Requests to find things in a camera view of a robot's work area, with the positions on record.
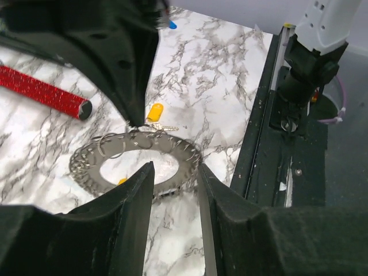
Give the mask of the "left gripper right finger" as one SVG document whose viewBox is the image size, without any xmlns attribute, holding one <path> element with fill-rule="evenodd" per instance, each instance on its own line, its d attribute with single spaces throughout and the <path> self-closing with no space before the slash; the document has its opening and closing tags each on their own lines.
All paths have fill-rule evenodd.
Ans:
<svg viewBox="0 0 368 276">
<path fill-rule="evenodd" d="M 204 164 L 198 197 L 206 275 L 367 274 L 365 208 L 262 208 Z"/>
</svg>

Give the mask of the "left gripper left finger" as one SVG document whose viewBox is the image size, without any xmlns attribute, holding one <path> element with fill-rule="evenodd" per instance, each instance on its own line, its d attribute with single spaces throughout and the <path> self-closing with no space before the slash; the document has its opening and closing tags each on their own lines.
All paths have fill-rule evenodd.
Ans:
<svg viewBox="0 0 368 276">
<path fill-rule="evenodd" d="M 142 275 L 155 170 L 66 214 L 1 207 L 2 275 Z"/>
</svg>

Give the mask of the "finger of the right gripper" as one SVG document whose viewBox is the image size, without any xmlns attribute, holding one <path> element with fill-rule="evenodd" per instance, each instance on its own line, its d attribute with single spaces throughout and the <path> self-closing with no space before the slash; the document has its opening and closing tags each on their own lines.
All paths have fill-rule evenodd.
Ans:
<svg viewBox="0 0 368 276">
<path fill-rule="evenodd" d="M 159 17 L 159 1 L 2 1 L 1 44 L 71 64 L 140 127 Z"/>
</svg>

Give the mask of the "yellow capped key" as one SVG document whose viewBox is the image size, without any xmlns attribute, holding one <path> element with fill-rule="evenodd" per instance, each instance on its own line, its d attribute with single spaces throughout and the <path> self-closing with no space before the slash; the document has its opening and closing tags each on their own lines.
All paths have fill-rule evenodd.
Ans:
<svg viewBox="0 0 368 276">
<path fill-rule="evenodd" d="M 146 116 L 145 123 L 157 132 L 178 131 L 179 128 L 176 126 L 164 126 L 159 122 L 163 111 L 164 106 L 161 103 L 153 104 Z"/>
<path fill-rule="evenodd" d="M 128 180 L 127 178 L 123 178 L 123 179 L 119 180 L 118 185 L 122 185 L 127 180 Z"/>
</svg>

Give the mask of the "blue capped key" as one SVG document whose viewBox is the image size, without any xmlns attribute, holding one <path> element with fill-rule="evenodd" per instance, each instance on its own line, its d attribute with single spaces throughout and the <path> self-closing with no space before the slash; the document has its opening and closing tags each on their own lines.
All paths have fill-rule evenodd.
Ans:
<svg viewBox="0 0 368 276">
<path fill-rule="evenodd" d="M 173 21 L 170 21 L 169 22 L 169 28 L 170 29 L 176 29 L 177 28 L 177 25 Z"/>
</svg>

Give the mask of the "red glitter microphone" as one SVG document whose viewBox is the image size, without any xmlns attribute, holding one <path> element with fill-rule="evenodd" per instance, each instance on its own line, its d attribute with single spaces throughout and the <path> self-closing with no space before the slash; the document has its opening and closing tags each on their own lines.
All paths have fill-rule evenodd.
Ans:
<svg viewBox="0 0 368 276">
<path fill-rule="evenodd" d="M 4 65 L 1 65 L 1 86 L 81 121 L 88 119 L 93 110 L 88 99 Z"/>
</svg>

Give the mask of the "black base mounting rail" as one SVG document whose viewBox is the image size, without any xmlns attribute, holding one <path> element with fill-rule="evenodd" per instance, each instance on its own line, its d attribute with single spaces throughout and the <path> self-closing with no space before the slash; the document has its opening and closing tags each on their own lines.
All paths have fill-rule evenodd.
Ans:
<svg viewBox="0 0 368 276">
<path fill-rule="evenodd" d="M 276 88 L 286 76 L 284 54 L 294 30 L 274 35 L 230 188 L 260 206 L 324 206 L 328 128 L 309 119 L 302 136 L 272 126 Z"/>
</svg>

